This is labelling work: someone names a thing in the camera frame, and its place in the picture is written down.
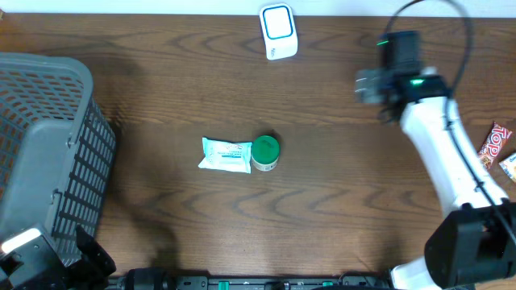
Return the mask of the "red snack bar wrapper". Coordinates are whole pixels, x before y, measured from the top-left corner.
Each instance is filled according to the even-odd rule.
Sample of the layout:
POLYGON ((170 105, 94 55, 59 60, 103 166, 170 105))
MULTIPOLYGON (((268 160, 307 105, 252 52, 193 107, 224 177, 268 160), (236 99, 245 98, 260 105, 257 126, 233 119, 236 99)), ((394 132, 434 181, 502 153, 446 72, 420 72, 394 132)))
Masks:
POLYGON ((501 126, 497 122, 493 123, 491 131, 478 151, 479 160, 486 169, 490 169, 493 166, 494 160, 512 135, 513 131, 501 126))

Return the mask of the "green lid jar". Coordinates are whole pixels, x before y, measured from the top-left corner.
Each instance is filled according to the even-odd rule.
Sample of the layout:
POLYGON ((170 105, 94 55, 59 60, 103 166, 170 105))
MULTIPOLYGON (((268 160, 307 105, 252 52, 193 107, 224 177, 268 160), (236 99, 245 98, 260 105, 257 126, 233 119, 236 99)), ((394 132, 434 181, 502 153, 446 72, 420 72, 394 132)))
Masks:
POLYGON ((273 170, 278 163, 281 148, 270 135, 261 135, 252 143, 252 164, 262 172, 273 170))

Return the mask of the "teal wet wipes pack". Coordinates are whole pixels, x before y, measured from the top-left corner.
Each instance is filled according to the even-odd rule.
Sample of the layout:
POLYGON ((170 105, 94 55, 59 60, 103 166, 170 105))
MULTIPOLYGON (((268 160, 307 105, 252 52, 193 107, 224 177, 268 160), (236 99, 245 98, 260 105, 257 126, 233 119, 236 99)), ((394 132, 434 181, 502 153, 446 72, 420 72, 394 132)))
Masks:
POLYGON ((204 158, 198 165, 201 169, 250 174, 251 142, 231 143, 202 138, 204 158))

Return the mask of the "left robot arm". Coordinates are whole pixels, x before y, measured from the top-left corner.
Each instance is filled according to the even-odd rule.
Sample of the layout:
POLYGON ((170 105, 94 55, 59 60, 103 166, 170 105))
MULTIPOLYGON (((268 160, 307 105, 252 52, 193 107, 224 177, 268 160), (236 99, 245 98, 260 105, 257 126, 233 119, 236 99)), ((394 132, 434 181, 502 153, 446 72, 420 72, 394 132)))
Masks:
POLYGON ((66 266, 40 227, 34 226, 1 243, 1 288, 13 290, 123 289, 176 290, 177 282, 157 267, 136 268, 122 276, 114 260, 81 226, 76 242, 79 260, 66 266))

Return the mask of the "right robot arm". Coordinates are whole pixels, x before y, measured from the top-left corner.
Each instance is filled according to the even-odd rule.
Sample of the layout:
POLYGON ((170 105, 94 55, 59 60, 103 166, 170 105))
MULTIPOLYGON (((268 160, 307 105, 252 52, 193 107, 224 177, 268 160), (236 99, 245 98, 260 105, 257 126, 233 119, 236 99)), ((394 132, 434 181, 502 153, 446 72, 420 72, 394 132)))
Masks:
POLYGON ((515 204, 479 160, 452 89, 424 73, 416 31, 386 33, 380 91, 392 100, 402 131, 422 158, 443 222, 422 257, 394 267, 398 289, 449 289, 515 275, 515 204))

